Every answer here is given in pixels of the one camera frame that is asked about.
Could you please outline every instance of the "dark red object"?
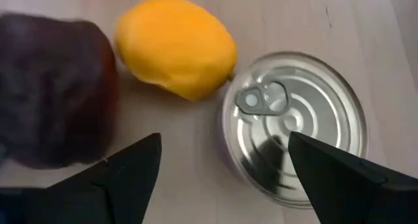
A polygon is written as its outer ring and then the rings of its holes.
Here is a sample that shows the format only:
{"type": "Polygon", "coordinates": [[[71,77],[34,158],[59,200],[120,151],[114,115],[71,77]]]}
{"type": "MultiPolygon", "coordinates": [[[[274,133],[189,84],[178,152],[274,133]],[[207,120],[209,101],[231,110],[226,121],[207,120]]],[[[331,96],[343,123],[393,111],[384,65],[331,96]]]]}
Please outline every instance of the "dark red object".
{"type": "Polygon", "coordinates": [[[86,21],[0,17],[0,144],[31,167],[102,158],[118,75],[105,34],[86,21]]]}

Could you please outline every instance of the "table surface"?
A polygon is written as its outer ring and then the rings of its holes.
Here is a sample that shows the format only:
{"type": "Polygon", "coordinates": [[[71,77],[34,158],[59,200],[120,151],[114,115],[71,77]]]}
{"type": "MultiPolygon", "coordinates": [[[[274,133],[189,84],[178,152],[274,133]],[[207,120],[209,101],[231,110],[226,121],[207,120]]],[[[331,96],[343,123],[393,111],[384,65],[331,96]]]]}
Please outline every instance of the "table surface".
{"type": "MultiPolygon", "coordinates": [[[[0,10],[84,18],[112,39],[117,17],[140,1],[0,0],[0,10]]],[[[391,0],[191,1],[217,16],[235,38],[236,72],[281,50],[306,52],[333,66],[364,108],[368,159],[418,176],[413,164],[418,149],[410,136],[418,133],[418,94],[391,0]]],[[[144,223],[319,223],[314,211],[274,204],[225,168],[216,151],[215,125],[222,89],[189,103],[124,72],[121,78],[118,129],[109,154],[153,132],[163,137],[160,173],[144,223]]],[[[45,187],[85,168],[31,170],[8,160],[0,169],[0,185],[45,187]]]]}

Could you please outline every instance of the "tin can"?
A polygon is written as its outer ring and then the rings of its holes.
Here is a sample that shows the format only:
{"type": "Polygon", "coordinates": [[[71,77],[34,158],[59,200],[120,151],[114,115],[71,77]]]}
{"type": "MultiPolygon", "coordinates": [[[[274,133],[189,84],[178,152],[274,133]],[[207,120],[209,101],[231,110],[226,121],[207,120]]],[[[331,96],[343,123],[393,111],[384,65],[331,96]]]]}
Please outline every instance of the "tin can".
{"type": "Polygon", "coordinates": [[[366,118],[349,84],[323,61],[298,52],[268,54],[237,74],[220,124],[232,170],[292,208],[312,206],[287,152],[291,131],[358,157],[368,149],[366,118]]]}

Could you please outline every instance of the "pull tab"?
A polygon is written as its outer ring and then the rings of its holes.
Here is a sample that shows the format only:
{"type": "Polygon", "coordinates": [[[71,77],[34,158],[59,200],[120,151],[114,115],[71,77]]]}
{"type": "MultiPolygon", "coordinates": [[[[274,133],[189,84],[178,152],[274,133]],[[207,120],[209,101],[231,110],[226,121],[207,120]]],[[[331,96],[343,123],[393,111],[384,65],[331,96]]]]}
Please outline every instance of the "pull tab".
{"type": "Polygon", "coordinates": [[[283,84],[271,81],[239,91],[235,102],[246,114],[277,116],[287,111],[289,96],[283,84]]]}

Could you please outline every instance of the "light wood surface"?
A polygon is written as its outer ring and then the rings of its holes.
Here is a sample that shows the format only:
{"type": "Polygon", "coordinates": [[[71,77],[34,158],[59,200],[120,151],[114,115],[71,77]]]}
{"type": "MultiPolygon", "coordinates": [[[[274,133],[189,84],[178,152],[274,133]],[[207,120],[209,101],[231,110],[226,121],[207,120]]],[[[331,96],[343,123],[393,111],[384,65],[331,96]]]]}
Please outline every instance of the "light wood surface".
{"type": "MultiPolygon", "coordinates": [[[[0,10],[88,19],[112,39],[117,17],[140,1],[0,0],[0,10]]],[[[281,50],[306,52],[333,66],[366,113],[368,159],[418,176],[413,138],[418,95],[391,0],[191,1],[217,16],[235,38],[236,72],[262,54],[281,50]]],[[[163,136],[160,173],[144,223],[319,223],[312,210],[274,204],[225,168],[216,151],[215,125],[222,89],[192,104],[124,72],[121,77],[118,130],[109,154],[152,132],[163,136]]],[[[44,187],[85,167],[30,170],[7,161],[0,168],[0,185],[44,187]]]]}

